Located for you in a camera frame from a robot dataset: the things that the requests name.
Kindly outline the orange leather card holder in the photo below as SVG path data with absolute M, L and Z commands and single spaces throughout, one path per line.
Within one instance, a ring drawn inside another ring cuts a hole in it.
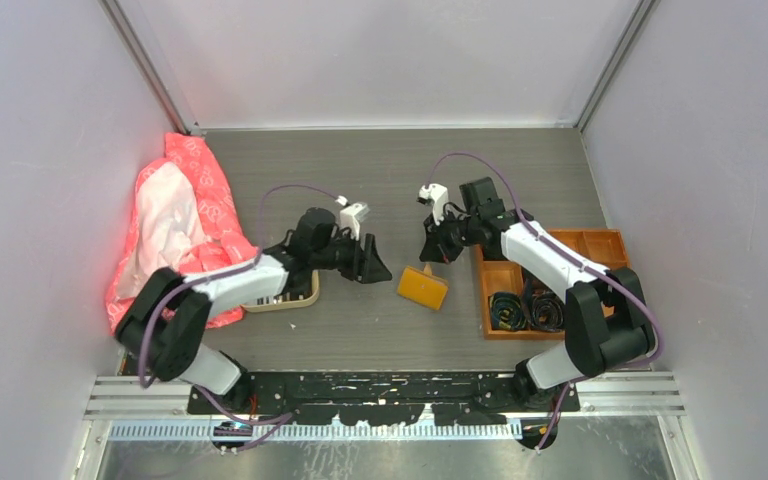
M 448 291 L 448 281 L 434 275 L 430 263 L 422 268 L 406 266 L 397 286 L 402 298 L 435 311 L 442 308 Z

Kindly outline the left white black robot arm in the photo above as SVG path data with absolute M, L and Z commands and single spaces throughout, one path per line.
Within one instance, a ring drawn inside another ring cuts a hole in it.
M 160 268 L 135 297 L 114 337 L 137 356 L 143 372 L 201 387 L 225 411 L 240 412 L 252 397 L 251 377 L 229 355 L 204 344 L 208 321 L 259 300 L 299 296 L 310 289 L 316 271 L 336 270 L 360 284 L 391 280 L 374 235 L 360 230 L 368 213 L 362 202 L 338 214 L 312 207 L 281 243 L 251 261 L 193 275 Z

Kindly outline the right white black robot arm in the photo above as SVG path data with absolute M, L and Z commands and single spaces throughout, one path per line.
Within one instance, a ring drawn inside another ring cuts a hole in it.
M 632 269 L 610 269 L 562 244 L 519 206 L 506 207 L 489 177 L 460 190 L 463 204 L 455 207 L 443 185 L 420 187 L 418 202 L 431 208 L 421 261 L 451 263 L 477 245 L 518 264 L 561 301 L 563 341 L 515 368 L 522 407 L 540 410 L 554 387 L 638 365 L 656 353 L 656 321 Z

